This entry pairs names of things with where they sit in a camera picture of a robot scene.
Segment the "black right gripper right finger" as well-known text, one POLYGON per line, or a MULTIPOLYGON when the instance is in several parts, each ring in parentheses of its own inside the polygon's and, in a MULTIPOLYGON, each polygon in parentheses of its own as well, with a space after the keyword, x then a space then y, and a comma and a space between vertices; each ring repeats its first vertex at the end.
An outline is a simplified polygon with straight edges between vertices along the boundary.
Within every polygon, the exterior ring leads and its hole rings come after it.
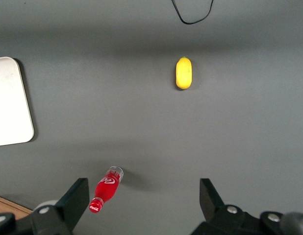
POLYGON ((205 221, 193 235, 261 235, 259 219, 225 204, 210 179, 200 179, 200 207, 205 221))

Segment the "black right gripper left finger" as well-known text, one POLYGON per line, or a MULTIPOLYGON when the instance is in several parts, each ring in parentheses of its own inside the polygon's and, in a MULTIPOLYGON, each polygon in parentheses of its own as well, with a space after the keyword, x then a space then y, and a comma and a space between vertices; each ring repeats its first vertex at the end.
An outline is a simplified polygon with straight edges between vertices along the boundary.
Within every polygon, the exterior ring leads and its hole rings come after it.
POLYGON ((88 179, 79 178, 56 203, 44 204, 33 212, 33 233, 71 235, 88 204, 88 179))

